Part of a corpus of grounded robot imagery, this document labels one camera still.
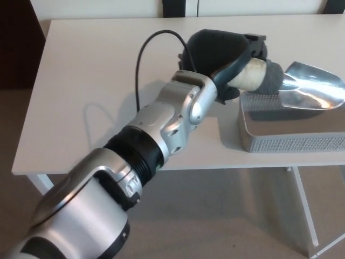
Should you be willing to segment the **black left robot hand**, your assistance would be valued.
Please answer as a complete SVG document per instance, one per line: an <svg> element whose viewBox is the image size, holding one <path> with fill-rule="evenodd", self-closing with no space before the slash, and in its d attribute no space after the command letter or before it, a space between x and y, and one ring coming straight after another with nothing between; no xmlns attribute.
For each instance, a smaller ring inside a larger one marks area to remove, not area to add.
<svg viewBox="0 0 345 259"><path fill-rule="evenodd" d="M203 29L190 37L189 53L184 50L179 55L178 65L181 70L196 71L212 79L218 91L216 101L225 104L240 95L228 82L253 58L266 60L265 40L264 35Z"/></svg>

